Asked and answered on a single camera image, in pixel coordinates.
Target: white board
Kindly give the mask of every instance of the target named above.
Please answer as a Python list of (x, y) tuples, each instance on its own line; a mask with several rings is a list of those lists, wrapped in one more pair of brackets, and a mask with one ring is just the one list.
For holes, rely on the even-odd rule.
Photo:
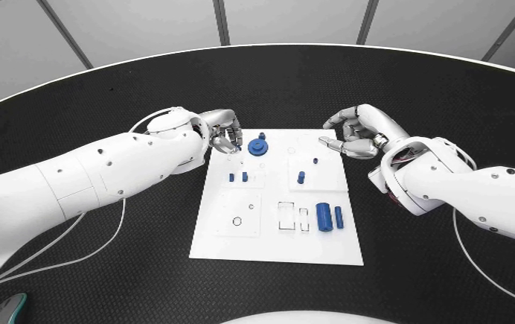
[[(248, 142), (261, 132), (268, 152), (254, 156)], [(213, 150), (190, 258), (363, 265), (344, 164), (320, 136), (336, 138), (336, 131), (245, 129), (239, 154)], [(304, 184), (300, 171), (307, 173)], [(317, 203), (331, 206), (330, 232), (318, 229)], [(336, 226), (336, 206), (343, 229)]]

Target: black table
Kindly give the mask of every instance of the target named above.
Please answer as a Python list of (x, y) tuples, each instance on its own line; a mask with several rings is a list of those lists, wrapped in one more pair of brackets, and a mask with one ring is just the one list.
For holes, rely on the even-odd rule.
[[(363, 103), (412, 135), (458, 143), (481, 168), (515, 166), (514, 87), (515, 72), (380, 48), (267, 45), (169, 54), (58, 80), (0, 103), (0, 172), (126, 132), (170, 106), (235, 109), (245, 134), (245, 127), (321, 128), (331, 114)], [(221, 323), (293, 310), (398, 323), (514, 323), (514, 298), (462, 254), (451, 207), (413, 216), (367, 179), (377, 164), (344, 158), (364, 267), (189, 259), (205, 166), (129, 199), (121, 233), (95, 257), (0, 285), (0, 299), (29, 294), (31, 323)], [(121, 204), (91, 212), (25, 270), (93, 252), (120, 216)], [(28, 244), (5, 269), (70, 224)], [(480, 266), (515, 290), (515, 240), (462, 216), (458, 225)]]

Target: white cable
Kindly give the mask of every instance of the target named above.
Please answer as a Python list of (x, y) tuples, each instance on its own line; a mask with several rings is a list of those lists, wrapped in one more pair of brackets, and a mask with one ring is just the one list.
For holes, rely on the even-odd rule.
[(467, 248), (464, 246), (464, 242), (462, 242), (462, 237), (459, 236), (459, 231), (458, 231), (458, 224), (457, 224), (457, 209), (454, 209), (454, 231), (457, 232), (457, 238), (458, 238), (458, 242), (459, 245), (462, 246), (462, 250), (465, 253), (467, 258), (469, 259), (469, 262), (472, 263), (472, 266), (475, 266), (475, 269), (478, 270), (478, 272), (482, 274), (482, 276), (487, 278), (487, 280), (510, 295), (515, 298), (515, 294), (504, 289), (495, 282), (494, 279), (487, 275), (487, 273), (481, 270), (478, 264), (475, 263), (475, 261), (472, 260), (472, 257), (469, 255), (469, 252), (467, 251)]
[[(140, 120), (140, 122), (136, 123), (136, 125), (133, 126), (131, 130), (129, 131), (130, 133), (134, 132), (134, 130), (137, 129), (137, 127), (140, 126), (140, 124), (147, 121), (150, 118), (153, 118), (154, 116), (157, 116), (159, 114), (170, 111), (172, 108), (166, 108), (166, 109), (162, 109), (160, 111), (154, 112), (153, 114), (150, 114), (147, 117), (144, 117), (143, 120)], [(113, 235), (113, 237), (110, 238), (108, 242), (103, 245), (101, 248), (98, 248), (97, 251), (94, 251), (90, 255), (72, 260), (72, 261), (68, 261), (65, 263), (61, 263), (61, 264), (55, 264), (54, 266), (48, 266), (48, 267), (44, 267), (44, 268), (39, 268), (38, 270), (31, 270), (28, 272), (24, 272), (6, 279), (2, 279), (3, 277), (6, 277), (11, 273), (13, 273), (19, 268), (22, 268), (22, 266), (25, 266), (58, 242), (59, 240), (67, 236), (67, 234), (70, 233), (70, 231), (72, 230), (72, 228), (75, 228), (78, 222), (81, 221), (81, 219), (84, 218), (87, 212), (81, 215), (81, 217), (78, 218), (78, 220), (74, 222), (72, 226), (68, 228), (68, 230), (62, 233), (62, 235), (25, 260), (22, 261), (22, 263), (19, 263), (16, 266), (13, 266), (5, 273), (0, 274), (0, 284), (2, 283), (6, 283), (8, 281), (11, 281), (12, 279), (16, 279), (19, 277), (24, 277), (24, 276), (28, 276), (29, 274), (34, 274), (34, 273), (38, 273), (38, 272), (42, 272), (44, 270), (52, 270), (54, 268), (59, 268), (59, 267), (64, 267), (64, 266), (68, 266), (70, 264), (74, 264), (74, 263), (78, 263), (81, 261), (84, 261), (85, 259), (88, 259), (90, 257), (93, 257), (104, 248), (107, 245), (110, 245), (110, 243), (113, 242), (113, 240), (116, 239), (116, 236), (118, 235), (118, 232), (121, 231), (121, 224), (124, 223), (124, 216), (126, 216), (126, 199), (124, 199), (124, 206), (123, 206), (123, 209), (121, 209), (121, 222), (118, 223), (118, 228), (117, 228), (117, 232), (116, 234)]]

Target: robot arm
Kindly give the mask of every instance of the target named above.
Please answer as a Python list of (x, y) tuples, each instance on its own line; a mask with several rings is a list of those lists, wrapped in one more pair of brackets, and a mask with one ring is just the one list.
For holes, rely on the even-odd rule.
[[(231, 141), (223, 130), (231, 129)], [(177, 107), (146, 134), (123, 133), (0, 175), (0, 266), (48, 229), (205, 164), (209, 146), (239, 152), (235, 112), (198, 115)]]
[(373, 158), (385, 150), (370, 180), (410, 213), (422, 215), (449, 203), (480, 227), (515, 238), (513, 168), (477, 170), (457, 145), (441, 138), (409, 137), (387, 114), (369, 104), (341, 110), (324, 128), (343, 121), (346, 142), (328, 137), (320, 142), (359, 159)]

